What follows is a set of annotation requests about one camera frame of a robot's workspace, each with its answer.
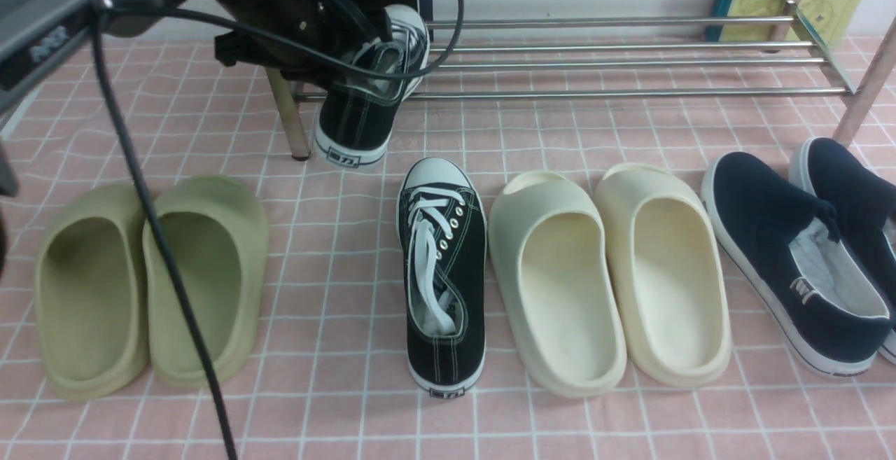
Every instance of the black cable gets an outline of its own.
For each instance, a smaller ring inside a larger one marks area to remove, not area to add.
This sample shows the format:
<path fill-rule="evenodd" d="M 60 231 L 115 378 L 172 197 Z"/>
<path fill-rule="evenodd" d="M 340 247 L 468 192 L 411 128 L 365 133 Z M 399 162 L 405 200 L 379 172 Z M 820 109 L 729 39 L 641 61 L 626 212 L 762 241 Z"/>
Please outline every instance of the black cable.
<path fill-rule="evenodd" d="M 103 53 L 103 30 L 109 23 L 109 17 L 100 11 L 96 23 L 93 25 L 93 62 L 97 68 L 97 80 L 99 81 L 99 89 L 102 91 L 103 99 L 106 100 L 106 107 L 109 109 L 109 116 L 112 118 L 112 126 L 118 135 L 118 142 L 121 144 L 121 151 L 125 155 L 127 168 L 131 172 L 134 179 L 134 188 L 137 196 L 140 198 L 140 204 L 143 205 L 143 211 L 146 214 L 146 220 L 150 224 L 150 230 L 153 231 L 153 237 L 156 240 L 156 246 L 159 247 L 165 267 L 171 276 L 171 284 L 174 285 L 177 302 L 183 310 L 183 320 L 186 320 L 186 327 L 190 331 L 192 343 L 196 347 L 199 354 L 199 363 L 202 364 L 202 370 L 205 377 L 209 381 L 209 390 L 211 391 L 211 399 L 215 403 L 215 411 L 218 413 L 218 423 L 221 427 L 221 435 L 224 438 L 224 450 L 227 451 L 228 460 L 237 460 L 237 448 L 233 440 L 233 432 L 230 430 L 230 421 L 228 421 L 227 409 L 224 406 L 224 397 L 221 394 L 221 385 L 218 383 L 218 376 L 215 374 L 214 364 L 211 362 L 209 350 L 202 341 L 202 332 L 196 323 L 196 316 L 193 314 L 193 308 L 190 306 L 190 300 L 186 296 L 186 288 L 183 287 L 183 278 L 177 269 L 177 263 L 174 255 L 171 253 L 171 247 L 162 234 L 162 228 L 159 223 L 159 215 L 156 214 L 155 205 L 153 204 L 153 196 L 150 189 L 147 188 L 144 174 L 140 170 L 140 164 L 137 160 L 137 152 L 134 150 L 134 142 L 128 135 L 125 127 L 125 119 L 121 115 L 121 108 L 115 98 L 115 91 L 112 90 L 112 83 L 109 81 L 109 71 L 106 68 L 106 56 Z"/>
<path fill-rule="evenodd" d="M 298 42 L 287 39 L 285 38 L 285 36 L 275 35 L 271 32 L 266 32 L 264 29 L 259 29 L 259 27 L 249 26 L 240 22 L 236 22 L 236 20 L 225 19 L 224 17 L 212 15 L 210 13 L 201 13 L 201 11 L 170 8 L 111 8 L 108 11 L 109 13 L 115 15 L 186 19 L 195 20 L 196 22 L 204 22 L 213 26 L 227 27 L 227 29 L 239 30 L 240 32 L 244 32 L 252 36 L 259 36 L 260 38 L 272 42 L 277 42 L 283 46 L 294 48 L 295 50 L 301 51 L 303 54 L 307 55 L 314 61 L 320 62 L 320 64 L 324 64 L 330 68 L 336 68 L 336 70 L 342 71 L 342 73 L 345 74 L 354 74 L 375 80 L 406 81 L 431 74 L 432 71 L 434 71 L 436 68 L 441 67 L 442 63 L 445 62 L 446 59 L 448 59 L 448 56 L 450 56 L 454 52 L 454 48 L 455 46 L 457 46 L 457 42 L 461 38 L 461 30 L 463 29 L 464 0 L 457 0 L 457 20 L 454 23 L 454 33 L 451 34 L 451 39 L 448 41 L 448 46 L 445 46 L 444 52 L 436 57 L 435 61 L 432 61 L 431 64 L 429 64 L 427 67 L 417 71 L 408 71 L 406 74 L 381 74 L 377 73 L 377 71 L 370 71 L 363 68 L 353 67 L 351 64 L 348 64 L 348 62 L 343 62 L 340 59 L 330 57 L 329 55 L 308 48 L 308 46 L 304 46 Z"/>
<path fill-rule="evenodd" d="M 146 185 L 146 180 L 144 179 L 144 174 L 143 172 L 141 172 L 140 164 L 137 159 L 137 151 L 134 149 L 134 142 L 131 141 L 131 137 L 130 135 L 128 135 L 124 116 L 122 116 L 121 108 L 119 108 L 118 102 L 116 101 L 115 91 L 112 89 L 112 83 L 109 80 L 109 71 L 106 68 L 106 56 L 103 52 L 102 35 L 103 31 L 106 29 L 106 26 L 108 26 L 110 15 L 171 17 L 175 19 L 196 20 L 196 22 L 205 22 L 216 26 L 228 27 L 228 29 L 241 30 L 241 32 L 246 32 L 254 36 L 260 36 L 261 38 L 278 42 L 285 46 L 289 46 L 289 48 L 297 49 L 306 54 L 308 57 L 316 60 L 317 62 L 320 62 L 320 64 L 327 65 L 327 67 L 336 68 L 337 70 L 343 71 L 343 73 L 346 74 L 355 74 L 377 80 L 403 81 L 415 79 L 432 73 L 432 71 L 434 71 L 436 68 L 441 67 L 442 63 L 445 62 L 448 56 L 450 56 L 452 52 L 454 52 L 454 48 L 455 46 L 457 46 L 457 42 L 460 39 L 461 30 L 463 27 L 464 0 L 457 0 L 457 21 L 454 24 L 454 33 L 451 34 L 451 39 L 449 40 L 448 46 L 446 46 L 445 51 L 442 52 L 442 54 L 439 55 L 438 58 L 436 58 L 435 61 L 432 62 L 432 64 L 429 64 L 422 70 L 409 71 L 409 73 L 406 74 L 381 74 L 377 73 L 376 71 L 369 71 L 362 68 L 353 67 L 351 64 L 347 64 L 346 62 L 330 57 L 329 55 L 324 55 L 323 53 L 317 52 L 311 48 L 308 48 L 307 46 L 298 44 L 297 42 L 294 42 L 290 39 L 286 39 L 284 38 L 284 36 L 274 35 L 273 33 L 266 32 L 263 29 L 257 29 L 257 27 L 247 26 L 238 22 L 233 22 L 233 20 L 227 20 L 211 14 L 198 13 L 198 11 L 184 11 L 177 9 L 153 10 L 113 8 L 101 10 L 99 12 L 99 16 L 92 28 L 93 59 L 97 69 L 97 80 L 99 81 L 99 89 L 101 90 L 103 99 L 105 99 L 106 106 L 108 107 L 109 116 L 112 120 L 112 126 L 115 128 L 115 133 L 118 135 L 118 142 L 121 145 L 122 154 L 124 154 L 125 156 L 125 163 L 127 164 L 127 168 L 131 173 L 132 179 L 134 179 L 134 189 L 137 191 L 137 196 L 140 199 L 141 206 L 143 206 L 143 211 L 146 214 L 148 224 L 150 224 L 150 230 L 153 231 L 153 239 L 156 242 L 156 247 L 159 249 L 159 253 L 162 256 L 165 267 L 169 272 L 171 284 L 174 286 L 175 295 L 177 297 L 177 302 L 180 304 L 181 310 L 183 312 L 183 320 L 185 320 L 186 322 L 190 337 L 192 338 L 192 343 L 196 348 L 196 354 L 198 354 L 199 356 L 199 363 L 202 364 L 202 371 L 204 371 L 205 377 L 208 380 L 211 399 L 214 401 L 215 412 L 218 415 L 218 424 L 220 424 L 221 428 L 221 437 L 224 440 L 224 448 L 227 452 L 227 459 L 237 460 L 237 448 L 234 444 L 233 432 L 230 429 L 230 420 L 228 419 L 227 415 L 227 407 L 224 404 L 224 396 L 221 393 L 221 384 L 218 383 L 218 376 L 215 374 L 214 364 L 211 361 L 211 356 L 209 355 L 209 351 L 205 345 L 205 341 L 202 339 L 202 332 L 199 330 L 198 322 L 196 322 L 196 316 L 195 314 L 193 314 L 193 307 L 190 305 L 189 297 L 188 295 L 186 295 L 186 288 L 183 285 L 183 278 L 180 275 L 179 269 L 177 269 L 177 263 L 175 262 L 175 258 L 173 253 L 171 252 L 170 246 L 167 245 L 165 235 L 162 233 L 159 215 L 156 213 L 155 205 L 153 204 L 153 196 L 151 196 L 150 190 Z"/>

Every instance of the shoe heel label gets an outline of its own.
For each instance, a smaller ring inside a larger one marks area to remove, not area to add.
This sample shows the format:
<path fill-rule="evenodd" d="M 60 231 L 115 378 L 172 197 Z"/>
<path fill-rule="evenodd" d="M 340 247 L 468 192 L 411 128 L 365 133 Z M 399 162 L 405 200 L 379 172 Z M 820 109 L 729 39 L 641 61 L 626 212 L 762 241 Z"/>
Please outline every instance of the shoe heel label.
<path fill-rule="evenodd" d="M 331 163 L 342 167 L 359 167 L 361 166 L 361 157 L 355 155 L 341 154 L 339 151 L 330 148 L 327 151 L 327 160 Z"/>
<path fill-rule="evenodd" d="M 453 390 L 451 392 L 442 392 L 441 390 L 429 389 L 429 394 L 436 399 L 457 399 L 458 397 L 463 396 L 466 392 L 464 389 Z"/>

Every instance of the shoe insole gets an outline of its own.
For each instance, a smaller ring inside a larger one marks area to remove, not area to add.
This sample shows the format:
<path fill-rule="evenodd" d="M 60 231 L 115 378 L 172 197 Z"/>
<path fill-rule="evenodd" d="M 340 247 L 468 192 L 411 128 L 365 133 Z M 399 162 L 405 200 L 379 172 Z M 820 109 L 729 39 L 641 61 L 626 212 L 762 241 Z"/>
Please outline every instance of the shoe insole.
<path fill-rule="evenodd" d="M 604 376 L 615 360 L 615 334 L 604 290 L 599 227 L 582 214 L 551 217 L 522 253 L 522 304 L 548 370 L 564 381 Z"/>
<path fill-rule="evenodd" d="M 666 367 L 705 365 L 719 352 L 722 310 L 713 239 L 694 208 L 656 199 L 634 227 L 634 293 L 647 342 Z"/>
<path fill-rule="evenodd" d="M 57 376 L 91 380 L 124 355 L 132 300 L 126 245 L 105 218 L 78 221 L 50 244 L 41 270 L 41 331 Z"/>
<path fill-rule="evenodd" d="M 239 306 L 237 249 L 227 230 L 204 215 L 167 214 L 161 225 L 213 361 L 230 341 Z M 170 372 L 202 370 L 167 270 L 160 258 L 154 260 L 159 286 L 151 305 L 153 357 L 164 357 Z"/>
<path fill-rule="evenodd" d="M 843 242 L 832 241 L 828 228 L 819 218 L 797 234 L 788 247 L 800 275 L 829 303 L 858 316 L 889 314 L 880 294 L 855 264 Z"/>

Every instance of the black canvas sneaker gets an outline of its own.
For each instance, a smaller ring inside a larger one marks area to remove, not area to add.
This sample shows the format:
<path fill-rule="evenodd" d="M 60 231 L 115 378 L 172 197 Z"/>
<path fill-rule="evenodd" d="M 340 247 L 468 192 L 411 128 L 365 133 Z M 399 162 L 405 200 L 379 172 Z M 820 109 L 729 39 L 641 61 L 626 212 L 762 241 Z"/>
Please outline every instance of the black canvas sneaker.
<path fill-rule="evenodd" d="M 407 173 L 396 211 L 410 374 L 430 396 L 463 396 L 486 356 L 482 202 L 454 163 L 428 158 Z"/>
<path fill-rule="evenodd" d="M 406 5 L 389 5 L 385 11 L 391 39 L 365 45 L 352 64 L 382 74 L 406 74 L 425 67 L 429 35 L 419 14 Z M 381 81 L 354 75 L 334 81 L 317 121 L 320 152 L 331 163 L 352 169 L 383 159 L 395 113 L 419 84 L 419 78 Z"/>

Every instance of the shoe rack leg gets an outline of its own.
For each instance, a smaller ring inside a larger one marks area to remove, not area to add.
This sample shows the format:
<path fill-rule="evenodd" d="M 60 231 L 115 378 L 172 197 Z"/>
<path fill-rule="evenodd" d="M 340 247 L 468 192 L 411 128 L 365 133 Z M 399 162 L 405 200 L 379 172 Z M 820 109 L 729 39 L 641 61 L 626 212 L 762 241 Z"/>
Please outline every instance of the shoe rack leg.
<path fill-rule="evenodd" d="M 292 99 L 291 84 L 283 78 L 279 70 L 265 68 L 265 73 L 268 75 L 268 83 L 271 84 L 271 91 L 274 101 L 277 103 L 277 111 L 281 116 L 283 132 L 286 134 L 292 158 L 298 161 L 311 159 L 311 146 L 308 144 L 308 137 L 305 134 L 305 125 L 302 124 L 302 118 L 298 115 L 298 103 Z"/>
<path fill-rule="evenodd" d="M 864 73 L 862 83 L 858 86 L 855 94 L 844 97 L 846 112 L 843 113 L 843 118 L 841 118 L 837 130 L 834 131 L 834 140 L 841 142 L 844 146 L 852 143 L 858 128 L 867 118 L 868 112 L 871 111 L 874 100 L 877 99 L 877 95 L 886 84 L 893 67 L 896 67 L 896 19 L 890 24 L 890 29 L 883 37 L 883 42 L 877 49 L 874 59 L 871 59 L 868 71 Z"/>

